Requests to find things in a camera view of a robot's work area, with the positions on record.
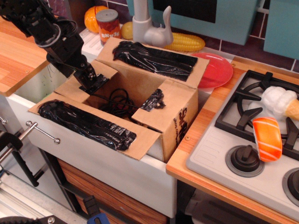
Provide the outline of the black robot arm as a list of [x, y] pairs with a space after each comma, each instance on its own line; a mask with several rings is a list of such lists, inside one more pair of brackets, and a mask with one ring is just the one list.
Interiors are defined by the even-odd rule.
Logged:
[[55, 17], [44, 0], [2, 0], [0, 15], [26, 37], [33, 37], [46, 59], [64, 76], [71, 74], [87, 92], [98, 89], [98, 76], [82, 54], [83, 39], [75, 21]]

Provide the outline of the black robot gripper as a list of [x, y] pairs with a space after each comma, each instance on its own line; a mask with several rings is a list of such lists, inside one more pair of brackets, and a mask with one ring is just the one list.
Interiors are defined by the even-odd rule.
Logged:
[[81, 86], [89, 91], [96, 83], [96, 73], [82, 54], [84, 42], [78, 34], [76, 22], [58, 20], [55, 25], [59, 28], [60, 36], [45, 49], [46, 59], [66, 77], [74, 73]]

